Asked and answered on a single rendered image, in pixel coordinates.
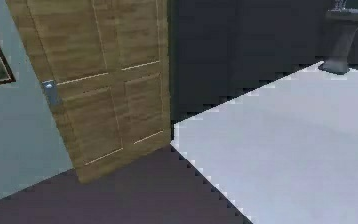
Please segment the grey pedestal sink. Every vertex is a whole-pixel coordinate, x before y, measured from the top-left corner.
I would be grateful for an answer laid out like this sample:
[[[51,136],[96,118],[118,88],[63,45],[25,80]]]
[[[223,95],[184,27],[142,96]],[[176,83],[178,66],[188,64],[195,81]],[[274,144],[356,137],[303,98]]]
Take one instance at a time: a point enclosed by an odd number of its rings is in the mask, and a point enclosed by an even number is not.
[[[348,55],[358,32],[358,0],[335,0],[334,6],[325,17],[338,27],[328,57],[318,67],[319,70],[344,75],[350,71]]]

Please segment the light wooden panelled door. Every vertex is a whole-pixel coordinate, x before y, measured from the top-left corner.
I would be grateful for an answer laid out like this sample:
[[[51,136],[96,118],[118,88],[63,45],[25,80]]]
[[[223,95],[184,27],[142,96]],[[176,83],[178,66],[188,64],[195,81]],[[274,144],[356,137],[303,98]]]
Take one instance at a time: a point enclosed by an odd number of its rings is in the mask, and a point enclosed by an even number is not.
[[[171,141],[168,0],[5,0],[80,182]]]

